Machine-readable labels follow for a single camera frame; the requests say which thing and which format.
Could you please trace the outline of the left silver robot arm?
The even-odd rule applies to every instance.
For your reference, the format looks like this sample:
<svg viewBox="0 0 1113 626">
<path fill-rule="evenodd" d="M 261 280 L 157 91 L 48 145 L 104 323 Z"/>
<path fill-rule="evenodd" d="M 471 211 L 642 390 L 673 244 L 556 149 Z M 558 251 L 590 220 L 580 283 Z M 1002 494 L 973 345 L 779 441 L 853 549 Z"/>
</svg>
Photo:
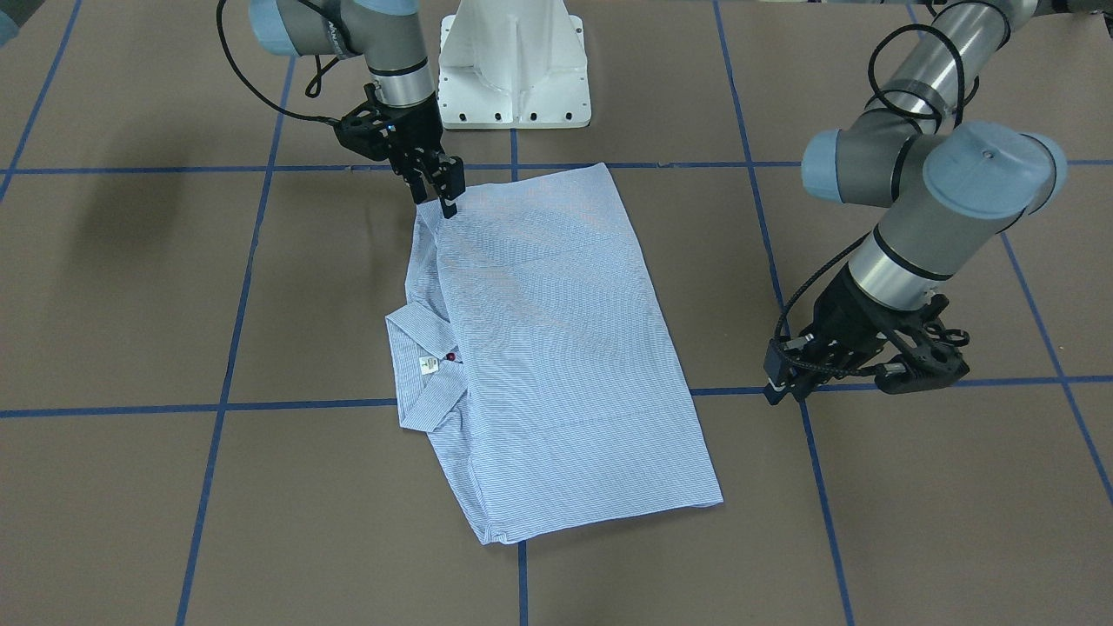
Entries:
<svg viewBox="0 0 1113 626">
<path fill-rule="evenodd" d="M 969 333 L 942 321 L 943 286 L 994 236 L 1045 209 L 1068 178 L 1057 143 L 967 120 L 979 72 L 1044 1 L 954 1 L 942 7 L 890 79 L 868 67 L 870 100 L 847 130 L 815 135 L 802 186 L 883 216 L 824 265 L 835 276 L 810 324 L 776 320 L 764 397 L 802 402 L 834 379 L 870 376 L 887 395 L 951 387 L 969 373 Z"/>
</svg>

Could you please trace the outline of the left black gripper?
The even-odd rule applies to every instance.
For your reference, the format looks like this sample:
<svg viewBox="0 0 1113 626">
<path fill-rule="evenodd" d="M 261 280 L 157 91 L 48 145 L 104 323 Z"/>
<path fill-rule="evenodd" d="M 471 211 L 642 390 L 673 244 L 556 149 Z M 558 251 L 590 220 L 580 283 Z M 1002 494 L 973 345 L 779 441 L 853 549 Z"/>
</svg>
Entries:
<svg viewBox="0 0 1113 626">
<path fill-rule="evenodd" d="M 764 354 L 764 399 L 770 405 L 785 397 L 802 403 L 810 395 L 810 373 L 800 374 L 791 359 L 840 371 L 859 370 L 878 356 L 902 323 L 903 310 L 888 309 L 861 290 L 847 266 L 823 290 L 812 309 L 812 338 L 771 338 Z"/>
</svg>

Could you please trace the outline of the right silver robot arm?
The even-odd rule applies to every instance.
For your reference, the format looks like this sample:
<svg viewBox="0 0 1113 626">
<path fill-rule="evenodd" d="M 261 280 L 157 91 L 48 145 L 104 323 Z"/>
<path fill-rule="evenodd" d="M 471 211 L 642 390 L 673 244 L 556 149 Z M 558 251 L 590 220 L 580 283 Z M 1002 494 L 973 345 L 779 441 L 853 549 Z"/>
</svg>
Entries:
<svg viewBox="0 0 1113 626">
<path fill-rule="evenodd" d="M 276 56 L 362 58 L 370 72 L 365 102 L 341 118 L 317 116 L 341 146 L 387 162 L 415 203 L 435 190 L 443 216 L 456 216 L 465 190 L 463 160 L 443 150 L 437 85 L 423 39 L 417 1 L 252 1 L 248 17 L 264 49 Z"/>
</svg>

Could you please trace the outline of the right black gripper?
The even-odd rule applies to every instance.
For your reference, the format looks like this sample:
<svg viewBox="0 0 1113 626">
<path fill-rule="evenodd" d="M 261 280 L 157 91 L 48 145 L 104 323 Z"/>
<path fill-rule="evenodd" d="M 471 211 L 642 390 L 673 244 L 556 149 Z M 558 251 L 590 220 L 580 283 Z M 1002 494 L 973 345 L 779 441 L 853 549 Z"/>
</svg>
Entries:
<svg viewBox="0 0 1113 626">
<path fill-rule="evenodd" d="M 465 166 L 457 156 L 441 155 L 443 125 L 435 92 L 407 107 L 383 104 L 383 115 L 390 166 L 407 182 L 414 204 L 429 202 L 430 184 L 437 190 L 443 217 L 456 216 L 456 202 L 466 190 Z"/>
</svg>

